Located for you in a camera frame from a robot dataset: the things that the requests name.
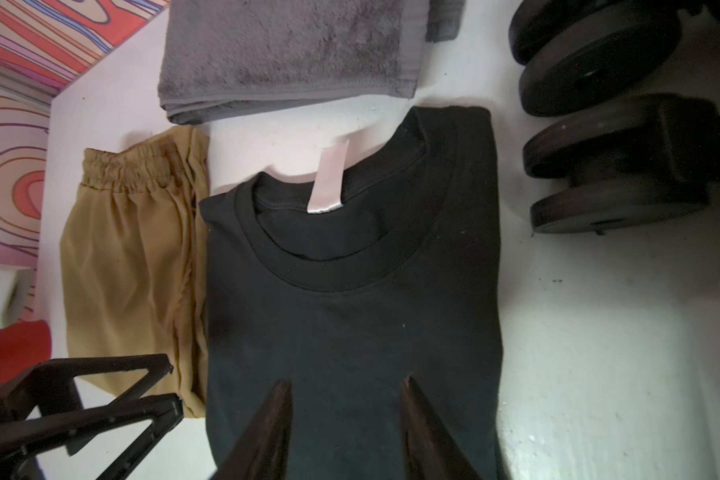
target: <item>elastic waistband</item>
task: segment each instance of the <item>elastic waistband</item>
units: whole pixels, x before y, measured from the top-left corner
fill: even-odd
[[[173,177],[171,162],[178,157],[176,145],[168,138],[138,144],[119,154],[86,148],[82,185],[126,193],[164,188]]]

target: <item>black t-shirt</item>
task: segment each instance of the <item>black t-shirt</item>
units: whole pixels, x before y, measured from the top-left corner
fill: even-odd
[[[292,380],[288,480],[403,480],[409,374],[484,480],[498,477],[496,152],[482,108],[413,108],[346,170],[344,206],[259,174],[201,202],[208,239],[206,428],[221,464]]]

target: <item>white clothing tag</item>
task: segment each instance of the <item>white clothing tag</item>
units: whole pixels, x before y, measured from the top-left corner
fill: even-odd
[[[324,214],[342,207],[342,179],[349,139],[333,147],[323,148],[317,167],[315,185],[307,204],[308,214]]]

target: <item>ribbed neckline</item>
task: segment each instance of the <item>ribbed neckline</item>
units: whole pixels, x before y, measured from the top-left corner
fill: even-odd
[[[413,108],[392,139],[371,157],[346,169],[342,202],[424,162],[421,192],[403,210],[393,229],[354,254],[310,260],[283,250],[256,219],[256,206],[306,210],[313,182],[288,184],[260,173],[240,185],[235,208],[243,233],[262,264],[285,282],[307,290],[338,292],[380,280],[403,264],[432,229],[449,192],[456,165],[458,131],[453,122],[427,129],[428,109]],[[329,216],[332,212],[320,214]]]

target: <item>white table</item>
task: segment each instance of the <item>white table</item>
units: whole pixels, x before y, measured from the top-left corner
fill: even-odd
[[[514,478],[715,478],[720,456],[712,450],[684,305],[720,281],[720,192],[718,206],[662,225],[605,236],[532,235],[528,206],[560,184],[528,178],[521,167],[524,142],[552,120],[520,109],[522,67],[507,40],[517,5],[469,0],[458,39],[428,47],[412,101],[366,96],[204,125],[212,192],[265,168],[308,180],[320,149],[357,130],[349,161],[359,161],[413,104],[489,108],[503,243],[499,427]],[[54,356],[67,354],[58,245],[83,149],[119,151],[170,127],[156,96],[167,19],[160,14],[53,102],[38,308],[50,323]],[[720,104],[720,26],[706,14],[683,19],[680,48],[637,90]],[[80,390],[86,406],[111,398],[84,382]],[[94,478],[135,436],[134,428],[110,432],[75,457],[44,454],[41,465],[49,480]],[[203,420],[187,419],[131,478],[200,479],[214,469]]]

